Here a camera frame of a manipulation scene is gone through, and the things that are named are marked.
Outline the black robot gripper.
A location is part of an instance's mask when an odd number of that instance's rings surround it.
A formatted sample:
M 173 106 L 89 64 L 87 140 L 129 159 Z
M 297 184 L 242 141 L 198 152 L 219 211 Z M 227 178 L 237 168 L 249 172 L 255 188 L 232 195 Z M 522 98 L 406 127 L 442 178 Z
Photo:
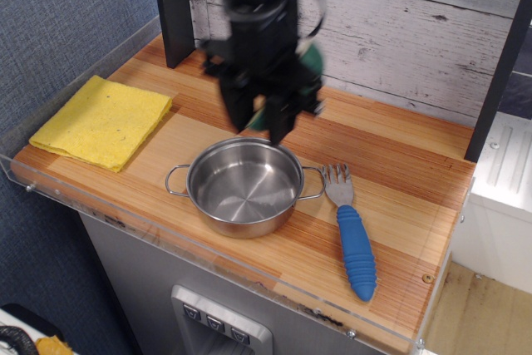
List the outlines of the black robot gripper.
M 228 116 L 237 131 L 253 129 L 257 109 L 266 101 L 269 139 L 279 145 L 299 112 L 315 113 L 322 74 L 298 59 L 298 9 L 231 10 L 231 35 L 201 43 L 205 72 L 219 80 Z

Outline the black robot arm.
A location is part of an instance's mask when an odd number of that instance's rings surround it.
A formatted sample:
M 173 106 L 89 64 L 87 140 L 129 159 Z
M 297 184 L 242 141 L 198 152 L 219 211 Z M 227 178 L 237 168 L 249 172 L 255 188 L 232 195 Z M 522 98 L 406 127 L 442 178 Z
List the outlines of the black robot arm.
M 326 4 L 316 0 L 319 16 Z M 298 0 L 223 0 L 231 35 L 205 40 L 204 71 L 219 81 L 233 126 L 268 132 L 278 145 L 302 112 L 318 115 L 323 104 L 323 56 L 313 43 L 315 27 L 302 37 Z

